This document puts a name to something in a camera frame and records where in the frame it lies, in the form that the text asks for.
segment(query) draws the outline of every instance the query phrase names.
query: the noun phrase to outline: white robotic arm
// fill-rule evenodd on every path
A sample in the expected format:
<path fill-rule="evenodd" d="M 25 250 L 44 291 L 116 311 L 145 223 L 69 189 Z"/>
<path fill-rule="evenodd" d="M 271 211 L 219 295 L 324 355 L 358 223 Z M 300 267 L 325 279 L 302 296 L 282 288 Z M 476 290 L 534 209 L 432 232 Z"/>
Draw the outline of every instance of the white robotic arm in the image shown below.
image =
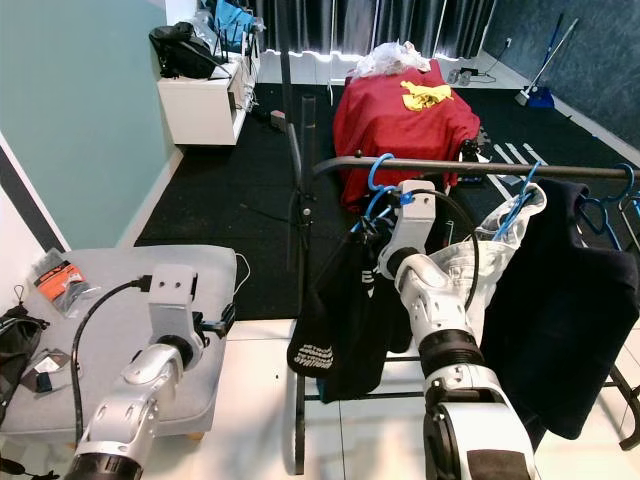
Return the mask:
<path fill-rule="evenodd" d="M 411 188 L 429 189 L 425 183 L 412 181 Z M 424 208 L 425 199 L 417 201 L 422 208 L 412 210 L 410 222 L 424 228 L 419 234 L 413 229 L 404 245 L 392 239 L 379 257 L 379 268 L 395 279 L 420 354 L 426 478 L 533 480 L 531 442 L 496 374 L 485 366 L 464 299 L 424 249 L 415 248 L 424 244 L 435 219 L 435 210 Z M 400 208 L 406 211 L 407 205 Z M 421 214 L 433 217 L 419 218 Z M 408 231 L 404 218 L 398 215 L 400 232 Z"/>
<path fill-rule="evenodd" d="M 175 398 L 183 370 L 196 366 L 209 339 L 223 337 L 233 312 L 204 324 L 191 311 L 197 275 L 184 265 L 159 265 L 149 290 L 150 345 L 127 365 L 100 403 L 75 452 L 65 480 L 138 480 L 156 434 L 160 413 Z"/>

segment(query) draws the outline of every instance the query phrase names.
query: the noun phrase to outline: black bag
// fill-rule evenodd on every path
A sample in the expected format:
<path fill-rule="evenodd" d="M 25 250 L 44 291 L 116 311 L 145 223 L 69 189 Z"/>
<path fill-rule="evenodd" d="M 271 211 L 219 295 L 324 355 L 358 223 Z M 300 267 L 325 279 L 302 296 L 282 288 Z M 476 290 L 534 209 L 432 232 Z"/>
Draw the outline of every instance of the black bag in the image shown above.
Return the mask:
<path fill-rule="evenodd" d="M 40 335 L 48 322 L 27 315 L 20 305 L 0 317 L 0 424 L 31 356 L 38 348 Z"/>
<path fill-rule="evenodd" d="M 210 78 L 218 66 L 209 46 L 193 34 L 190 23 L 154 28 L 149 40 L 158 54 L 160 75 L 165 78 Z"/>

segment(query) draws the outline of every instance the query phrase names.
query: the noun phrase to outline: red cloth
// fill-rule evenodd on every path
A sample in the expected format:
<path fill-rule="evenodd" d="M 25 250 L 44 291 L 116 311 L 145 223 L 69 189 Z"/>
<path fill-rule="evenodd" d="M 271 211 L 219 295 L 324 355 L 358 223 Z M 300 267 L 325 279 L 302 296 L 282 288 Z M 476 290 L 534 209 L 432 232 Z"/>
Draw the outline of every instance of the red cloth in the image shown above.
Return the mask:
<path fill-rule="evenodd" d="M 400 82 L 437 87 L 444 85 L 437 60 L 431 60 L 431 71 L 420 73 L 410 68 L 399 75 L 378 75 L 352 80 L 342 95 L 333 121 L 333 138 L 338 156 L 378 157 L 390 152 L 397 158 L 457 160 L 460 145 L 475 139 L 480 119 L 473 114 L 457 93 L 453 100 L 425 108 L 420 112 L 407 109 L 402 95 L 408 90 Z M 375 183 L 396 185 L 423 172 L 415 170 L 379 170 Z M 369 192 L 366 169 L 344 170 L 345 188 L 342 204 L 357 211 L 357 202 Z M 454 174 L 445 174 L 445 183 L 455 185 Z"/>

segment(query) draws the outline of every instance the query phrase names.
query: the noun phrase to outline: black cable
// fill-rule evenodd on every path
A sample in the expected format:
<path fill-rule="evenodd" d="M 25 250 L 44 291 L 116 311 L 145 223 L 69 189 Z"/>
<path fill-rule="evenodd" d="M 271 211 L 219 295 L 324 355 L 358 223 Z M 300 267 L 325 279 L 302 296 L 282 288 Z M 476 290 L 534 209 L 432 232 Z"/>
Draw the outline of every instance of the black cable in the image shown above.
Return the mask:
<path fill-rule="evenodd" d="M 87 322 L 91 316 L 100 308 L 104 302 L 106 302 L 109 298 L 113 297 L 116 293 L 121 292 L 122 290 L 126 290 L 129 287 L 139 287 L 140 280 L 132 280 L 127 283 L 123 283 L 122 285 L 115 287 L 112 290 L 109 290 L 102 297 L 98 299 L 96 303 L 94 303 L 87 314 L 78 325 L 76 329 L 76 334 L 73 337 L 73 345 L 71 347 L 71 387 L 73 388 L 73 406 L 76 413 L 76 444 L 80 443 L 80 439 L 82 438 L 82 433 L 84 431 L 83 419 L 82 419 L 82 396 L 80 394 L 80 382 L 78 381 L 78 345 L 80 344 L 80 337 L 82 336 L 82 332 L 84 331 L 84 327 L 86 327 Z"/>
<path fill-rule="evenodd" d="M 493 62 L 493 65 L 491 65 L 488 70 L 485 70 L 484 72 L 482 72 L 482 74 L 486 75 L 487 73 L 489 73 L 493 69 L 493 67 L 495 67 L 498 64 L 498 62 L 502 58 L 502 55 L 504 55 L 504 52 L 507 51 L 507 48 L 509 48 L 509 47 L 507 47 L 507 43 L 505 42 L 504 47 L 502 47 L 502 51 L 496 57 L 496 61 Z"/>
<path fill-rule="evenodd" d="M 469 309 L 471 302 L 473 301 L 473 296 L 476 293 L 476 288 L 478 286 L 478 276 L 480 271 L 480 247 L 478 246 L 478 239 L 476 238 L 476 231 L 473 227 L 473 222 L 467 212 L 465 212 L 464 208 L 462 208 L 458 203 L 453 200 L 451 197 L 445 195 L 442 192 L 438 192 L 437 190 L 429 190 L 426 188 L 416 188 L 415 190 L 410 190 L 403 195 L 408 194 L 416 194 L 416 193 L 426 193 L 428 195 L 434 195 L 436 198 L 444 201 L 447 205 L 449 205 L 453 210 L 462 218 L 463 223 L 465 224 L 465 228 L 467 232 L 471 236 L 471 242 L 473 243 L 473 281 L 471 282 L 471 288 L 469 289 L 469 295 L 467 296 L 467 300 L 464 303 L 465 310 Z"/>
<path fill-rule="evenodd" d="M 264 211 L 262 211 L 262 210 L 260 210 L 258 208 L 254 208 L 254 207 L 252 207 L 250 205 L 247 205 L 246 203 L 241 203 L 240 207 L 242 207 L 242 208 L 244 208 L 246 210 L 249 210 L 250 212 L 257 213 L 258 215 L 262 215 L 263 217 L 269 218 L 271 220 L 275 220 L 277 222 L 282 222 L 282 223 L 288 223 L 290 225 L 296 226 L 296 224 L 292 223 L 292 220 L 290 220 L 288 218 L 279 217 L 277 215 L 272 215 L 271 213 L 264 212 Z"/>
<path fill-rule="evenodd" d="M 478 77 L 489 77 L 491 80 L 469 80 L 469 82 L 472 83 L 495 83 L 496 82 L 496 77 L 494 77 L 493 75 L 489 75 L 488 73 L 479 73 Z"/>

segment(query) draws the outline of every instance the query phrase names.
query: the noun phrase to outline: black stripe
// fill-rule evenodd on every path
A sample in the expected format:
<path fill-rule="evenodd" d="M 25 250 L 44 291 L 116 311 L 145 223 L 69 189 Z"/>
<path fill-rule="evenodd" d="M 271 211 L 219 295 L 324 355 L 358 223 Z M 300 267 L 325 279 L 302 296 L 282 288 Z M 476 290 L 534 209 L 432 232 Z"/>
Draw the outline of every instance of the black stripe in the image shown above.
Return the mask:
<path fill-rule="evenodd" d="M 40 246 L 45 251 L 51 248 L 57 248 L 61 252 L 66 251 L 2 147 L 0 147 L 0 184 Z M 12 234 L 6 231 L 2 233 L 3 235 Z"/>

